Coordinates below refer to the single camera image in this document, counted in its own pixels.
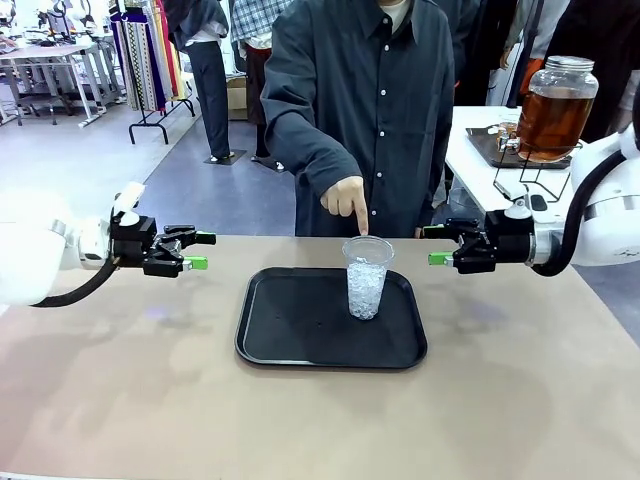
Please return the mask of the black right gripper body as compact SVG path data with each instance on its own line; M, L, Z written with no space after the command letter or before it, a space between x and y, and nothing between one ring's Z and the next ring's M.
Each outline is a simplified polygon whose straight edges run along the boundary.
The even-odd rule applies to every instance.
M497 263L526 263L531 256L533 218L512 219L505 210L487 212L484 228Z

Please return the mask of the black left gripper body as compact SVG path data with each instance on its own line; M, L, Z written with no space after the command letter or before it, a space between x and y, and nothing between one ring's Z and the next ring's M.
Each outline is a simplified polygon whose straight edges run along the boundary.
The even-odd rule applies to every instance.
M149 253L157 225L154 217L140 216L132 225L125 225L124 219L112 219L110 239L112 257L119 267L141 267Z

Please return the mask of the person's right hand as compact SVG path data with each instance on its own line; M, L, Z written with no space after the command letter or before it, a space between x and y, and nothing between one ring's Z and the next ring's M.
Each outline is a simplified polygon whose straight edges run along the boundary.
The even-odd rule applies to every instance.
M360 235L369 234L368 208L361 176L350 176L329 187L320 197L322 207L333 216L356 217Z

